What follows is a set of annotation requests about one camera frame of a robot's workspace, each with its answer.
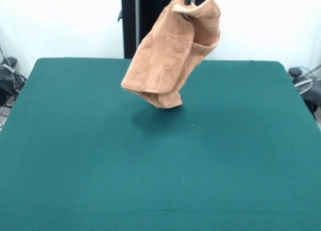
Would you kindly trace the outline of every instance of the towel fold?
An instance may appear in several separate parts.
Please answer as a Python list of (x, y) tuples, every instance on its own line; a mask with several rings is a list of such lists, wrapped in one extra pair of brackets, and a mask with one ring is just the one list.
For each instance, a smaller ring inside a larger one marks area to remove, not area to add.
[(199, 6), (171, 1), (139, 45), (121, 87), (158, 108), (181, 105), (179, 90), (220, 40), (219, 17), (214, 0)]

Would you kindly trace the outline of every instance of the green tablecloth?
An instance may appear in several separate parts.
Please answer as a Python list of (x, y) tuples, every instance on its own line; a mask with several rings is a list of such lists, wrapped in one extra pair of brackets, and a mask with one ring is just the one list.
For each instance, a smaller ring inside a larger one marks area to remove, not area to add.
[(0, 134), (0, 231), (321, 230), (321, 135), (276, 62), (204, 61), (182, 107), (129, 65), (41, 59)]

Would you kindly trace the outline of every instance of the orange towel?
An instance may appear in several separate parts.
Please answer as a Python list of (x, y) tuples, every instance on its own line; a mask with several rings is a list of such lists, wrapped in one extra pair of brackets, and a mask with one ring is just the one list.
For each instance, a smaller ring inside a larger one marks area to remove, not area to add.
[(179, 90), (219, 42), (219, 17), (214, 0), (199, 6), (171, 1), (139, 45), (121, 87), (158, 108), (181, 105)]

